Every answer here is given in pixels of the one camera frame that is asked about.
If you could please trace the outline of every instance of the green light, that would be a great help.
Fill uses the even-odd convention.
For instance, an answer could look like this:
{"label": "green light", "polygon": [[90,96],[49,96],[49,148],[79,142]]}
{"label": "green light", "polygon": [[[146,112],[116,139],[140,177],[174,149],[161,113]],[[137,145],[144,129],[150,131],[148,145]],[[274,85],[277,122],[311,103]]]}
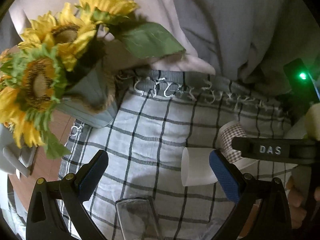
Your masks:
{"label": "green light", "polygon": [[302,79],[307,79],[307,75],[305,74],[305,73],[301,73],[300,75],[299,75],[299,77],[301,77]]}

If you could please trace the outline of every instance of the brown wood surface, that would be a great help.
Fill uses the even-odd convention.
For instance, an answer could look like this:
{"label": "brown wood surface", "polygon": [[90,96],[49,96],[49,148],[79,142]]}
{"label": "brown wood surface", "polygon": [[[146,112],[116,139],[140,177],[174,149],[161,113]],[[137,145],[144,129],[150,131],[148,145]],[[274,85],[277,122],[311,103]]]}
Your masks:
{"label": "brown wood surface", "polygon": [[[75,119],[67,114],[57,110],[53,112],[53,120],[50,123],[50,130],[58,138],[60,143],[65,144],[67,142],[74,121]],[[47,181],[57,180],[60,164],[61,159],[47,159],[43,148],[39,147],[36,151],[34,162],[31,167],[31,175],[28,178],[21,174],[19,180],[15,174],[9,175],[12,186],[26,210],[29,208],[36,180],[41,177],[45,178]]]}

